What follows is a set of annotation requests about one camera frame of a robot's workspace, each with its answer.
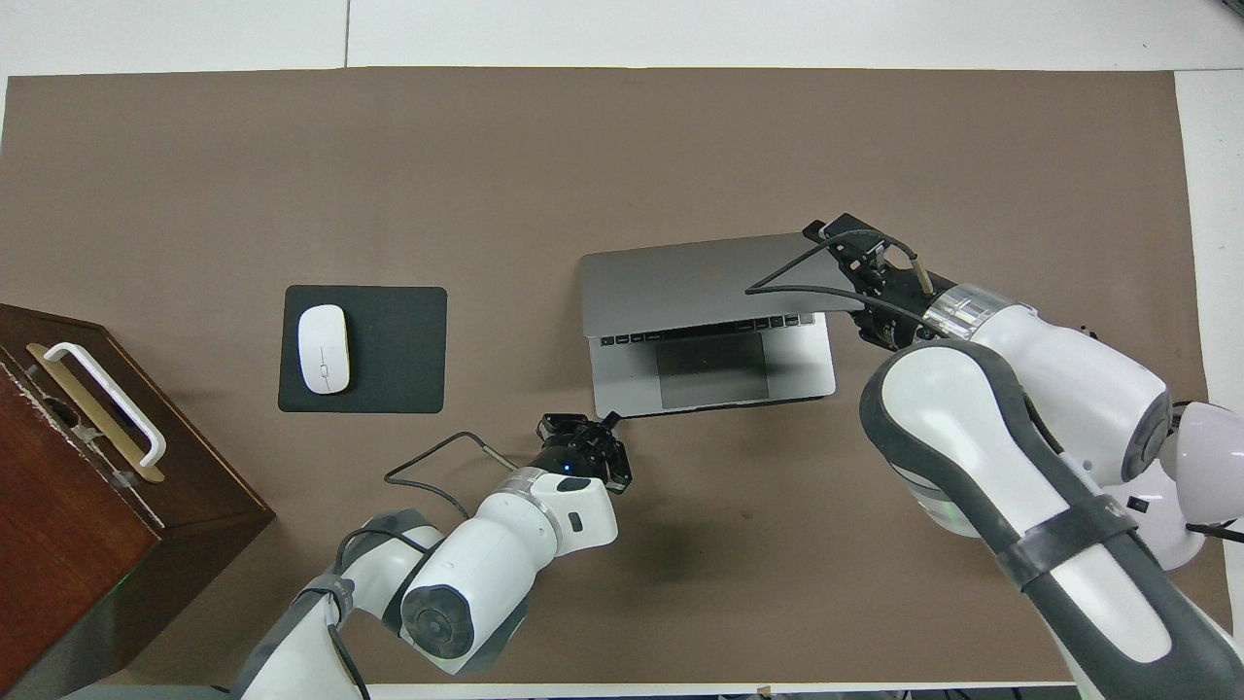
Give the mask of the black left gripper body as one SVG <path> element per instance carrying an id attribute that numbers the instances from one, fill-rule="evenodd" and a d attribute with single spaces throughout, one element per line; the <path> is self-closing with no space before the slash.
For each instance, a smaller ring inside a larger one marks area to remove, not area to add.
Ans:
<path id="1" fill-rule="evenodd" d="M 573 436 L 569 441 L 555 439 L 555 441 L 542 443 L 542 448 L 532 458 L 532 467 L 559 475 L 597 477 L 600 469 L 597 439 L 600 435 L 588 434 L 587 438 Z"/>

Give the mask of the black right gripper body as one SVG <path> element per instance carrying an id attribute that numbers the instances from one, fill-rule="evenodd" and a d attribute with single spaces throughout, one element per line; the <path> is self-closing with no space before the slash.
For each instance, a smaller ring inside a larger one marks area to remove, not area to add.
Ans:
<path id="1" fill-rule="evenodd" d="M 880 234 L 848 233 L 833 244 L 833 259 L 855 292 L 906 311 L 907 315 L 899 315 L 887 307 L 866 305 L 865 310 L 851 315 L 861 338 L 883 349 L 899 351 L 916 341 L 940 336 L 918 320 L 923 318 L 937 296 L 950 288 L 950 279 L 929 274 L 931 293 L 926 293 L 913 267 L 898 267 L 884 261 L 887 247 Z"/>

